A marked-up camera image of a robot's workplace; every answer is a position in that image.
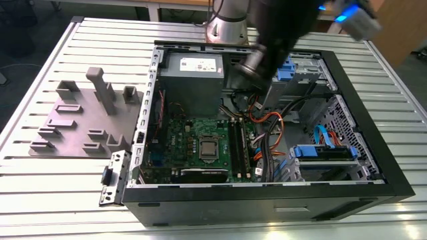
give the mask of metal bracket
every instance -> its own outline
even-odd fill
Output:
[[[127,185],[131,154],[125,151],[116,151],[111,154],[108,166],[101,174],[103,184],[99,206],[123,206],[121,198]]]

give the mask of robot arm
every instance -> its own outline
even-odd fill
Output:
[[[255,0],[253,24],[259,32],[256,50],[237,66],[253,85],[265,90],[299,38],[316,22],[327,0]],[[335,0],[335,22],[356,40],[368,39],[379,30],[367,0]]]

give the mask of motherboard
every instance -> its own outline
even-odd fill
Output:
[[[164,149],[149,153],[145,181],[171,183],[252,182],[248,140],[252,122],[243,119],[176,119],[167,123]]]

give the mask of side panel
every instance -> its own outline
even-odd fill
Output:
[[[227,201],[175,201],[125,203],[145,227],[277,223],[342,219],[383,199],[380,198],[299,198]]]

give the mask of aluminum table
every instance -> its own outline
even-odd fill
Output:
[[[248,36],[253,43],[253,29]],[[96,18],[68,25],[0,135],[0,236],[427,239],[427,114],[372,43],[339,34],[311,33],[296,48],[336,53],[416,196],[343,220],[318,223],[145,228],[125,207],[99,208],[108,159],[32,157],[29,142],[59,97],[59,82],[73,80],[80,88],[93,88],[85,78],[88,67],[103,68],[104,80],[116,90],[124,85],[145,90],[155,40],[201,42],[204,29],[191,24]]]

